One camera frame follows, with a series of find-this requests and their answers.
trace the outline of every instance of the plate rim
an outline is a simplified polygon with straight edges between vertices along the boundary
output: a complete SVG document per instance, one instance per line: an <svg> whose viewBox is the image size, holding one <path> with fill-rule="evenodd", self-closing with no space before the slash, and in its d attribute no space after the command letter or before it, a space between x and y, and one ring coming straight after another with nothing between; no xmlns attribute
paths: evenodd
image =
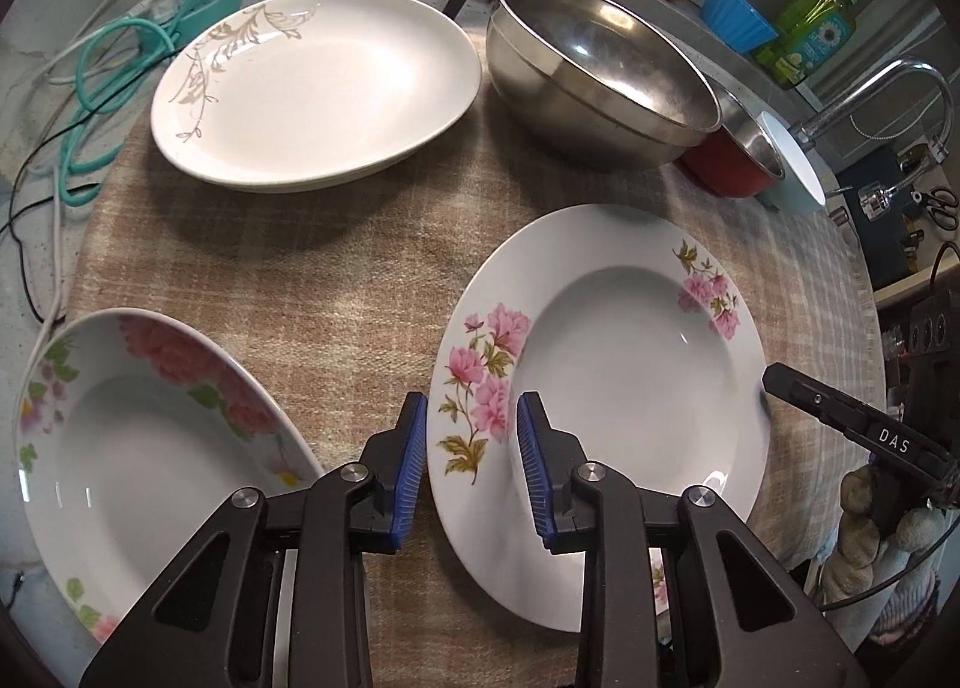
<svg viewBox="0 0 960 688"><path fill-rule="evenodd" d="M164 325L175 328L181 333L184 333L184 335L187 335L189 338L192 338L192 340L195 340L197 343L203 345L205 349L215 354L215 356L218 357L221 362L227 364L233 373L242 378L246 385L249 386L253 392L257 394L257 396L261 397L266 404L270 405L272 417L275 418L275 421L277 421L278 424L278 432L282 432L285 438L293 440L293 445L296 448L296 451L298 451L301 455L301 461L306 461L306 464L317 475L318 478L325 474L325 468L323 468L323 464L320 463L318 458L314 455L313 451L310 449L310 446L306 443L306 440L301 433L296 429L296 426L287 413L280 408L280 405L277 404L277 401L274 399L274 397L272 397L270 392L267 391L267 389L261 383L259 383L259 381L256 380L256 378L254 378L253 375L251 375L251 373L248 372L248 370L243 367L243 365L237 359L235 359L235 357L232 356L232 354L229 354L226 349L222 348L221 345L215 343L214 340L208 338L205 334L193 328L192 326L187 325L186 323L175 319L174 317L168 316L168 314L162 314L159 311L141 309L138 307L111 307L109 309L91 311L89 314L84 314L83 316L77 317L76 319L66 323L64 327L60 328L50 338L48 343L43 346L40 357L37 358L37 362L31 368L30 376L25 378L24 386L17 394L16 416L13 420L14 453L16 453L16 459L14 462L17 465L18 475L21 477L21 485L26 485L26 482L24 482L22 479L25 474L25 470L20 460L21 448L32 444L30 441L30 435L25 434L21 428L21 405L28 397L30 381L35 378L35 372L37 372L43 364L43 356L54 344L58 343L59 340L63 340L64 338L67 338L69 335L73 334L78 327L88 324L89 322L108 319L110 316L118 318L120 316L138 316L144 317L144 319L152 319L161 322ZM62 430L61 432L56 432L56 434L51 432L51 434L46 435L47 437L51 438L51 441L56 442L56 444L59 446L59 444L62 442L62 437L60 434L62 434ZM70 591L68 589L69 583L72 581L72 579L77 577L75 575L61 576L62 573L59 571L59 568L61 567L59 566L56 568L56 570L52 569L50 562L48 561L48 557L53 554L53 552L56 552L56 547L51 545L49 539L46 537L37 538L38 525L35 526L35 518L41 516L40 509L42 509L42 507L38 507L36 504L32 505L31 501L29 499L24 499L24 497L21 497L20 501L23 503L24 515L27 518L27 525L30 527L31 538L34 540L35 546L37 546L37 552L40 554L40 559L43 562L44 571L46 571L50 576L51 581L53 581L54 585L56 586L56 590L58 590L61 596L64 597L64 602L67 603L71 611L77 616L78 619L80 619L80 622L85 625L91 636L96 638L94 629L88 627L85 622L83 622L82 608L80 607L79 602L75 605L74 600L72 600L70 597ZM104 595L104 601L110 603L109 597ZM99 612L104 618L110 617L119 621L126 615L126 611L113 608L112 603L109 605L99 605L99 607L100 608L96 611Z"/></svg>
<svg viewBox="0 0 960 688"><path fill-rule="evenodd" d="M389 157L380 158L377 160L368 161L366 163L360 164L360 166L352 167L352 169L343 170L342 172L333 173L330 175L323 176L313 176L313 177L298 177L296 179L287 179L287 180L277 180L277 179L248 179L248 180L238 180L230 179L222 176L214 176L209 172L203 172L203 170L198 170L195 167L190 167L187 161L181 159L181 156L176 155L176 152L171 150L172 143L170 139L175 139L176 136L168 136L165 130L160 129L160 119L162 117L163 111L166 108L172 106L167 100L161 100L161 89L163 89L163 82L167 78L168 74L174 70L174 68L182 68L181 58L186 57L187 52L191 49L195 49L197 44L208 39L210 32L215 30L218 25L222 25L225 22L228 22L231 19L236 18L238 15L241 15L243 12L250 9L256 9L260 6L266 6L268 4L277 3L280 1L295 1L295 0L262 0L256 3L251 3L250 5L244 6L238 11L234 11L227 17L224 17L222 20L218 20L216 25L210 25L203 33L200 33L193 41L181 49L176 57L173 58L173 61L163 72L163 76L160 78L160 82L157 83L157 88L154 90L154 94L151 99L151 108L150 108L150 129L151 135L154 139L154 143L157 145L157 148L163 154L163 156L175 166L177 169L186 173L188 176L192 176L195 179L199 179L203 182L208 182L213 185L218 185L220 187L231 188L232 190L243 190L249 191L250 193L278 193L279 191L308 191L308 190L318 190L318 188L324 187L333 187L339 184L345 184L356 179L361 179L365 176L371 175L378 172L378 170L387 169L392 164L398 163L404 158L411 155L413 152L422 148L426 143L430 143L431 140L438 138L438 136L448 131L454 124L456 124L459 119L467 113L469 107L472 106L474 100L476 100L477 92L480 91L480 86L483 82L483 66L480 61L480 55L477 52L477 48L474 46L472 40L469 38L469 35L464 31L464 28L461 28L454 20L451 20L447 15L443 14L442 11L438 11L432 6L417 0L402 0L405 1L405 5L409 3L414 3L414 6L410 6L414 9L421 9L422 13L429 13L429 19L435 19L437 17L440 20L437 20L438 25L446 24L444 29L455 28L451 35L457 36L457 41L460 41L464 47L469 47L470 55L472 56L473 62L472 71L473 78L470 81L469 87L472 88L472 95L469 95L469 100L467 100L466 105L462 108L456 107L451 109L454 113L451 116L448 116L442 125L435 127L430 132L426 133L424 136L411 142L408 148L405 150L395 153Z"/></svg>
<svg viewBox="0 0 960 688"><path fill-rule="evenodd" d="M702 242L699 242L698 239L693 237L693 235L690 235L687 232L685 232L685 230L680 228L680 226L678 226L677 224L671 223L670 220L665 220L664 218L658 217L657 215L653 215L650 212L647 212L643 209L628 206L626 204L614 204L614 203L577 204L574 206L563 207L561 209L555 210L548 214L541 215L541 217L537 218L536 220L532 220L531 223L527 223L523 225L522 228L510 234L510 236L507 237L507 239L504 239L504 241L501 242L501 244L499 244L498 247L496 247L493 250L493 252L491 252L490 255L488 255L488 258L486 258L486 260L482 263L480 268L478 268L477 271L470 278L469 282L467 282L467 285L464 287L463 292L461 293L460 297L457 299L457 303L454 305L453 309L450 311L448 322L446 322L445 327L443 327L443 335L440 337L440 343L438 345L437 354L434 360L434 367L433 367L433 370L431 371L430 393L428 394L428 397L430 397L431 404L436 405L437 399L435 396L433 396L432 391L435 386L435 381L439 381L439 372L442 372L443 369L445 369L445 365L446 365L445 359L443 358L443 353L448 351L448 347L450 346L448 343L445 342L446 337L448 336L448 333L453 328L455 317L459 317L459 315L462 314L460 311L460 308L461 308L461 304L464 301L464 297L467 297L472 287L474 287L479 280L483 279L484 271L488 269L488 265L499 255L501 250L505 249L509 244L511 244L511 242L514 239L520 237L521 234L524 234L529 228L532 228L533 226L539 223L542 223L542 220L546 220L546 218L554 218L555 220L561 215L582 214L586 210L590 210L590 209L625 210L628 214L636 215L639 218L649 218L649 220L656 221L656 223L658 224L665 223L665 225L674 229L674 231L678 234L679 238L685 238L688 242L692 242L694 245L696 245L696 247L703 247ZM706 247L703 247L702 252L704 252L705 254L707 254L707 256L712 258L712 255L710 255ZM717 266L720 266L720 268L723 268L723 266L721 266L718 261L714 260L714 263L717 263ZM731 286L736 290L738 295L742 296L742 292L738 289L738 287L736 287L736 283L733 281L733 277L730 276L730 273L728 273L726 268L723 268L723 271L724 273L727 274L728 280L730 281ZM752 330L754 331L755 342L757 343L758 352L760 352L760 357L762 358L765 364L766 353L763 349L762 339L760 338L760 330L757 329L757 324L755 324L754 319L752 319L752 314L750 313L750 310L747 307L746 300L742 301L741 307L746 311L746 314L750 319L749 325L750 327L752 327ZM510 612L514 613L518 617L524 618L525 620L529 620L534 624L540 624L541 626L544 626L544 627L552 627L552 629L555 629L555 630L567 630L568 632L577 632L579 630L579 627L577 629L566 629L565 627L551 626L551 624L544 622L544 620L534 620L531 617L527 617L522 612L520 612L520 610L517 609L518 605L514 605L513 603L508 603L507 600L504 600L500 598L499 595L491 592L491 589L488 589L487 587L487 583L483 582L483 578L481 578L481 576L478 576L478 573L474 571L473 564L475 561L472 558L472 555L469 554L469 552L467 552L464 549L464 545L460 543L456 530L454 530L454 528L448 528L448 524L453 522L452 519L456 515L443 502L445 501L445 496L443 496L443 492L441 491L443 491L443 487L445 487L446 475L440 474L438 464L435 462L431 462L431 456L433 456L433 458L437 458L437 456L439 456L440 449L436 446L437 444L436 439L438 435L443 432L443 431L439 431L437 432L437 434L434 434L434 432L431 431L431 424L433 426L436 426L437 425L436 421L439 419L438 416L435 415L436 411L437 410L435 408L431 408L431 410L428 410L428 413L427 413L426 466L427 466L427 473L430 475L430 487L431 487L431 490L433 491L433 497L435 501L437 515L440 518L440 525L443 527L443 533L445 534L446 539L450 544L450 547L453 549L454 554L457 555L457 558L463 564L464 568L467 570L467 573L469 573L469 576L473 579L473 581L475 581L488 596L490 596L493 600L495 600L496 603L499 603L503 608L510 610ZM770 449L770 437L772 432L772 423L769 420L765 424L761 423L760 429L761 429L760 442L762 447L758 448L758 451L761 451L761 454L764 458L764 463L762 463L762 466L760 466L760 469L755 471L755 475L754 475L755 486L752 486L755 489L752 490L752 501L750 504L751 510L757 504L757 497L758 495L760 495L760 487L762 485L763 476L769 461L769 449Z"/></svg>

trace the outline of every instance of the hand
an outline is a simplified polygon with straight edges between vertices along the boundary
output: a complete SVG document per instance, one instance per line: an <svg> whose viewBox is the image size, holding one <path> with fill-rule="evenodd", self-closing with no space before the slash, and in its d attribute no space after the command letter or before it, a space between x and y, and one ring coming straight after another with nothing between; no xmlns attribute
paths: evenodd
<svg viewBox="0 0 960 688"><path fill-rule="evenodd" d="M919 507L904 514L892 536L880 539L880 531L870 519L874 473L870 466L862 466L840 483L843 514L836 547L820 576L823 603L848 599L890 578L906 567L911 554L928 549L946 528L944 515L938 509ZM828 612L827 619L847 647L855 651L881 615L885 629L890 624L896 627L900 620L905 621L926 604L932 589L933 561L928 560L875 596Z"/></svg>

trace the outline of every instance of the green dish soap bottle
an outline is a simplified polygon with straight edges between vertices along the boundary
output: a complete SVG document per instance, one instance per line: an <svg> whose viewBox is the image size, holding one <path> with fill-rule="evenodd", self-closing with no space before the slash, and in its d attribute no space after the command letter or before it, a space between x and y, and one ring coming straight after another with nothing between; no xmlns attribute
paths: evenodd
<svg viewBox="0 0 960 688"><path fill-rule="evenodd" d="M779 38L756 49L754 59L784 90L796 87L853 35L856 1L793 1L774 22Z"/></svg>

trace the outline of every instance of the scissors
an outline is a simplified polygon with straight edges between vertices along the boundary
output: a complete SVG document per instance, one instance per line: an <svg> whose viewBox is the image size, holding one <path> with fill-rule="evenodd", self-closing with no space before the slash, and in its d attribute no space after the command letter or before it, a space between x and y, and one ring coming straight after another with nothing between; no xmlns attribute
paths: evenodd
<svg viewBox="0 0 960 688"><path fill-rule="evenodd" d="M930 220L944 231L955 231L958 227L957 213L953 210L960 206L957 195L949 187L940 185L931 188L929 193L913 191L910 193L913 202L923 209Z"/></svg>

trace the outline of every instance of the chrome faucet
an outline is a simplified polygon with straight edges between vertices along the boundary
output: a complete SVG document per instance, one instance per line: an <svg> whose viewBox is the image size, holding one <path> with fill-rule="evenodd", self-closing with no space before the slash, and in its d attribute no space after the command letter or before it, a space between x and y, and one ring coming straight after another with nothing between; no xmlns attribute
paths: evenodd
<svg viewBox="0 0 960 688"><path fill-rule="evenodd" d="M836 124L839 119L849 116L890 82L906 73L926 73L936 82L944 98L944 125L940 129L940 135L930 139L928 152L918 167L906 177L891 187L872 184L860 189L860 205L863 207L863 213L867 215L867 220L876 220L889 211L896 193L910 187L931 167L939 166L947 159L947 140L953 129L953 95L943 74L918 57L896 57L863 81L853 82L853 85L829 102L822 112L790 128L790 135L803 151L808 152L824 130Z"/></svg>

